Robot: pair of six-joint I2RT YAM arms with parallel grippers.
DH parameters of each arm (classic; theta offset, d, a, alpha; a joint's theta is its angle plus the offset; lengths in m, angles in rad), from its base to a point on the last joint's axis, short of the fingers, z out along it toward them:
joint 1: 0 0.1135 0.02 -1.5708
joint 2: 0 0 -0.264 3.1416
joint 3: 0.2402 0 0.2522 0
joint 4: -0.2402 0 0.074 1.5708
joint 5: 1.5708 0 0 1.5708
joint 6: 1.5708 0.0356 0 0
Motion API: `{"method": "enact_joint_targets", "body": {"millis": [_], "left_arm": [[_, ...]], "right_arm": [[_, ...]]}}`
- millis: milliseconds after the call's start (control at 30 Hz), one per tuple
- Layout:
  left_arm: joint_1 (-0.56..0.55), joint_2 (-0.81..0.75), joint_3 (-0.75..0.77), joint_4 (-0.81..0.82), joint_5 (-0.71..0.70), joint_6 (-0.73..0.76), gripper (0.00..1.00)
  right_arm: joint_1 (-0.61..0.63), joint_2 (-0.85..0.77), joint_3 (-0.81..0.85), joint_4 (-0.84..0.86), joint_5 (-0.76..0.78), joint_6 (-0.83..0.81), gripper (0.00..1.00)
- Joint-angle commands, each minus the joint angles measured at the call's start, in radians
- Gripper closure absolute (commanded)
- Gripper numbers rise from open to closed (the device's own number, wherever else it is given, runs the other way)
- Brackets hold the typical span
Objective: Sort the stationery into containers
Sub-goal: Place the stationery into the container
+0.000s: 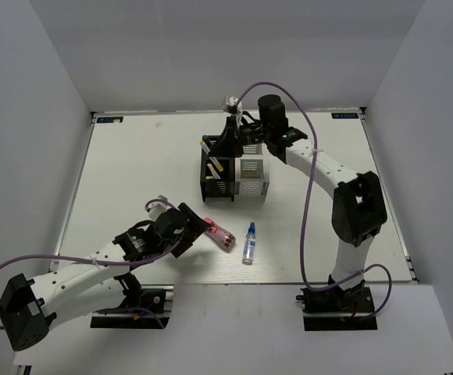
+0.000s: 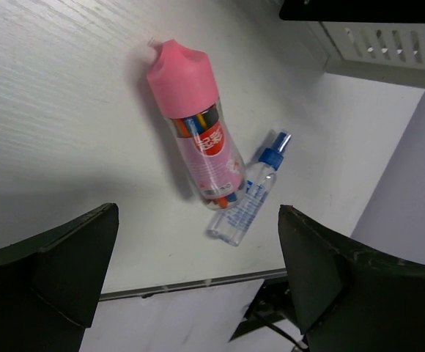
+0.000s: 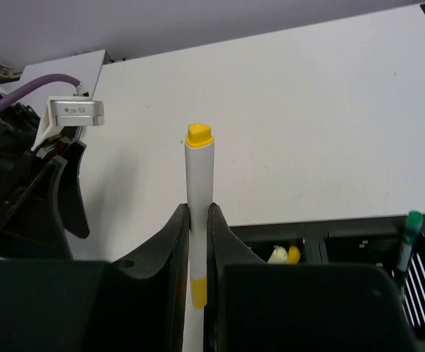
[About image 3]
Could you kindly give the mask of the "white marker yellow cap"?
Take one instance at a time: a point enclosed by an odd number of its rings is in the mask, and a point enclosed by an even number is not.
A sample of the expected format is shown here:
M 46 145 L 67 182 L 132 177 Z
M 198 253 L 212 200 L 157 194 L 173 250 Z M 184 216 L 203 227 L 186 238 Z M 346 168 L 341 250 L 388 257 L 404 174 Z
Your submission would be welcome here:
M 298 246 L 290 246 L 287 252 L 287 263 L 298 264 L 301 259 L 301 251 Z

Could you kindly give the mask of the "green gel pen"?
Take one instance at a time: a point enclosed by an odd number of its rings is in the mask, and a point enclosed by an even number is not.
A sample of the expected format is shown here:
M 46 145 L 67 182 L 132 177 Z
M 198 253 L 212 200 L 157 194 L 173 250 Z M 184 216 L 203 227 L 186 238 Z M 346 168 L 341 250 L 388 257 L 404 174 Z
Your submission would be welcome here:
M 421 212 L 412 210 L 407 214 L 399 246 L 399 256 L 393 270 L 396 286 L 401 293 L 404 292 L 404 285 L 410 267 L 410 258 L 413 247 L 421 234 L 423 222 L 424 216 Z

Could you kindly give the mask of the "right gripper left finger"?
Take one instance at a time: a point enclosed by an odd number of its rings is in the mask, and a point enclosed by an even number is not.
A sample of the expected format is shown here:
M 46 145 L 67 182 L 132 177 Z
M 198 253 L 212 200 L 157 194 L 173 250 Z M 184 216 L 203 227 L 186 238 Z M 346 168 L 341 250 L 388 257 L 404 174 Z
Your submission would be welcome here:
M 117 294 L 121 351 L 182 350 L 189 225 L 188 206 L 180 204 L 160 231 L 114 262 L 131 285 Z

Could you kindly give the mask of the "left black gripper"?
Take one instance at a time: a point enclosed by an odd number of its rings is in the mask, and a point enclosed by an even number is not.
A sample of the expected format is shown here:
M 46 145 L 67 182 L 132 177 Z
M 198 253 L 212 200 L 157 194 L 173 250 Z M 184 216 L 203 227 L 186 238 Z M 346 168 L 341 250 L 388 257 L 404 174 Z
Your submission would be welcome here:
M 0 112 L 0 257 L 70 260 L 64 229 L 90 234 L 79 182 L 86 145 L 72 139 L 61 157 L 31 151 L 39 121 L 21 103 Z

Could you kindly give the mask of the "pale yellow cap marker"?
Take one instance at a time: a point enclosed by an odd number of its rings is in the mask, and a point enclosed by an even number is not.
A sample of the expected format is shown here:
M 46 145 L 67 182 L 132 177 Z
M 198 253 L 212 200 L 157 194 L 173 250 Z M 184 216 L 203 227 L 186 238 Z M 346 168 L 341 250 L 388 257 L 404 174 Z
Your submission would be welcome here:
M 269 259 L 268 264 L 286 264 L 288 252 L 283 246 L 275 246 Z

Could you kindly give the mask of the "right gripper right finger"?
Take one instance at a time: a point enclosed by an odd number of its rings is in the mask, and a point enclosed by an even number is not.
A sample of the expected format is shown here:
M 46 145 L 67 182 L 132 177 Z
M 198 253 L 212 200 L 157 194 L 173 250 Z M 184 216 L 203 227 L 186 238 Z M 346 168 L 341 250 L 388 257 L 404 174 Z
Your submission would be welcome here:
M 218 313 L 223 270 L 231 264 L 263 264 L 230 229 L 221 207 L 212 203 L 207 213 L 207 304 L 204 308 L 204 351 L 217 351 Z

